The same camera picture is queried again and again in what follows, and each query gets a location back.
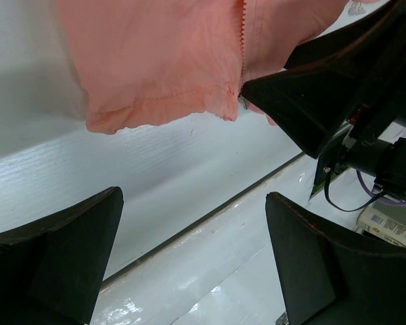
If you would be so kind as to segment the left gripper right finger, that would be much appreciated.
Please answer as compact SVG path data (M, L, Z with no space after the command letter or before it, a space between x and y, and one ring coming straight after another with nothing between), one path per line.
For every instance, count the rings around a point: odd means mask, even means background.
M277 192L267 225L291 324L406 324L406 248L355 233Z

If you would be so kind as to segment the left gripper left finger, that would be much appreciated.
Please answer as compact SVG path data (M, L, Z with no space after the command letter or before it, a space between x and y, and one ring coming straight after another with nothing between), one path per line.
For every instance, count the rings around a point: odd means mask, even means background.
M122 190L0 233L0 324L89 324L114 244Z

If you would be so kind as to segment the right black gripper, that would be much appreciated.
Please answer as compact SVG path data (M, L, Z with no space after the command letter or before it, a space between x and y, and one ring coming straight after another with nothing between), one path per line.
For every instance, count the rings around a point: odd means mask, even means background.
M391 123L406 128L406 70L378 108L369 111L353 99L372 62L326 58L389 22L398 10L406 12L406 1L389 1L356 22L307 41L290 54L285 71L242 87L242 96L272 118L304 153L319 157L314 186L326 194L333 175L352 168L359 177L374 177L378 191L372 201L387 196L390 203L406 203L406 138L393 144L379 138ZM351 127L337 134L343 123Z

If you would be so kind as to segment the pink jacket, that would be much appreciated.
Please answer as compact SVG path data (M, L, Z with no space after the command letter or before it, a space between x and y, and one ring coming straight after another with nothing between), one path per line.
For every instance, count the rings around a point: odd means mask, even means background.
M238 117L249 80L274 74L345 0L58 1L86 126L112 135L209 112Z

